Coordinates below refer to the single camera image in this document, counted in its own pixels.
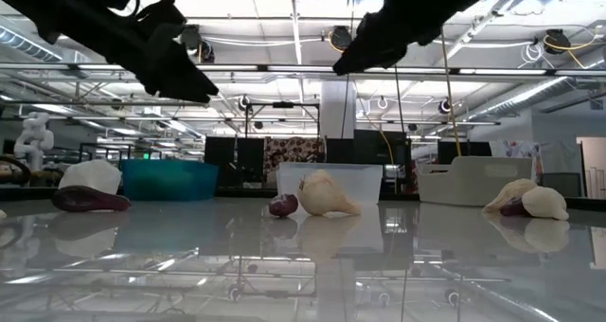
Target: ceiling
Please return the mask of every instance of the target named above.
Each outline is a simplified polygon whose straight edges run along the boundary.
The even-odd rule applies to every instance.
[[[142,5],[148,5],[157,0],[142,0]],[[464,12],[459,12],[444,26],[447,49],[453,42],[475,27],[481,19],[490,13],[490,8],[496,0],[482,0]],[[298,18],[298,37],[295,36],[294,22],[291,19],[296,7]],[[606,15],[606,2],[603,0],[561,0],[549,6],[537,9],[518,9],[503,13],[491,20],[485,27],[478,29],[477,34],[463,48],[448,60],[450,67],[497,67],[497,68],[550,68],[570,65],[572,62],[568,54],[559,56],[544,54],[536,62],[526,63],[526,46],[502,47],[502,45],[530,42],[535,38],[542,39],[548,28],[560,28],[570,38],[573,44],[594,42],[583,49],[575,51],[581,58],[601,48],[603,41],[599,36],[606,34],[606,27],[601,27],[601,20]],[[359,18],[365,14],[365,9],[377,7],[376,2],[362,3],[353,8],[348,0],[177,0],[177,7],[182,11],[189,22],[201,25],[203,36],[211,40],[216,54],[216,63],[229,64],[308,64],[332,65],[338,58],[328,42],[323,37],[336,25],[349,25],[350,18],[356,18],[353,23],[359,23]],[[21,16],[10,7],[0,3],[0,15],[10,19],[24,34],[36,40],[36,28],[27,18]],[[297,58],[294,41],[301,40],[300,60]],[[281,44],[275,46],[259,46],[258,42]],[[93,63],[104,63],[104,60],[94,52],[69,39],[61,39],[58,45],[62,49],[75,49],[90,58]],[[14,62],[33,62],[9,48],[1,46],[3,59]],[[441,44],[434,43],[425,47],[411,45],[409,52],[399,65],[408,66],[442,66]],[[251,81],[217,81],[223,98],[211,102],[208,110],[203,107],[164,107],[162,115],[165,116],[240,116],[236,110],[237,101],[246,94],[249,98],[259,102],[288,100],[297,102],[318,102],[321,97],[322,79],[306,78],[301,86],[295,77],[278,78],[259,83]],[[354,80],[358,96],[358,110],[364,109],[371,118],[398,118],[400,116],[397,103],[396,83],[391,80],[359,79]],[[516,79],[493,81],[481,78],[471,81],[452,82],[453,100],[457,104],[458,113],[473,110],[506,91],[516,87],[520,82]],[[51,80],[47,85],[56,87],[61,91],[73,94],[76,90],[74,82],[62,79]],[[88,91],[96,83],[81,83],[81,88]],[[402,115],[405,119],[430,119],[439,117],[437,104],[447,96],[447,83],[443,80],[407,80],[401,78],[399,88],[402,100]],[[124,100],[149,101],[157,100],[147,95],[142,86],[137,83],[120,83],[112,81],[103,83],[101,90],[93,89],[87,100],[110,100],[111,98],[124,98]],[[386,99],[389,103],[386,109],[378,106],[378,100]],[[140,115],[144,108],[128,109],[129,115]],[[283,116],[288,118],[301,117],[300,111],[287,111],[283,109],[267,109],[258,114],[264,116]],[[213,130],[226,127],[221,124],[188,123],[193,129],[202,134],[212,134]],[[386,130],[398,129],[399,125],[385,125]]]

